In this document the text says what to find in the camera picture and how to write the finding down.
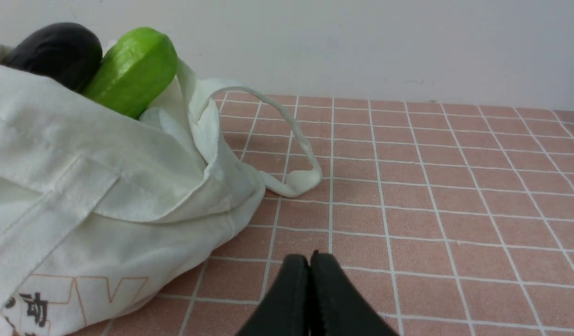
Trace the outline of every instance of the tote bag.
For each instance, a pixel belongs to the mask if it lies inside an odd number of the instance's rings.
[[[312,169],[281,183],[240,161],[212,100],[225,90],[276,108]],[[284,106],[181,60],[140,121],[0,66],[0,336],[62,336],[131,313],[238,234],[266,188],[298,196],[320,180]]]

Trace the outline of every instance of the bag handle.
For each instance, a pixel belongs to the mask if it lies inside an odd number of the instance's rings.
[[[47,193],[5,225],[0,231],[0,311],[117,180],[104,166],[76,157]]]
[[[301,149],[304,151],[305,157],[312,165],[311,170],[294,170],[293,172],[290,172],[286,176],[285,183],[280,182],[274,176],[266,172],[260,171],[260,174],[262,174],[266,187],[279,195],[287,197],[299,196],[316,187],[322,180],[322,170],[320,168],[320,165],[318,164],[318,160],[316,160],[316,158],[314,157],[310,141],[304,136],[301,127],[299,126],[299,123],[295,120],[295,118],[291,115],[291,113],[289,113],[289,111],[283,105],[272,100],[268,96],[265,96],[264,94],[261,94],[258,91],[255,91],[251,88],[241,85],[236,81],[232,81],[229,79],[216,79],[216,78],[206,79],[200,81],[198,85],[195,85],[195,91],[193,92],[195,96],[200,97],[204,96],[206,99],[199,101],[204,101],[205,104],[203,104],[203,106],[191,106],[190,104],[188,113],[192,113],[195,120],[198,120],[199,117],[204,112],[204,109],[206,109],[206,107],[208,106],[208,104],[215,104],[214,101],[212,100],[212,97],[215,94],[233,90],[247,92],[253,95],[254,97],[258,98],[262,102],[265,102],[270,106],[276,108],[276,110],[278,110],[278,112],[281,113],[283,119],[287,122],[287,124],[289,124],[289,127],[293,131],[293,135],[299,142]]]

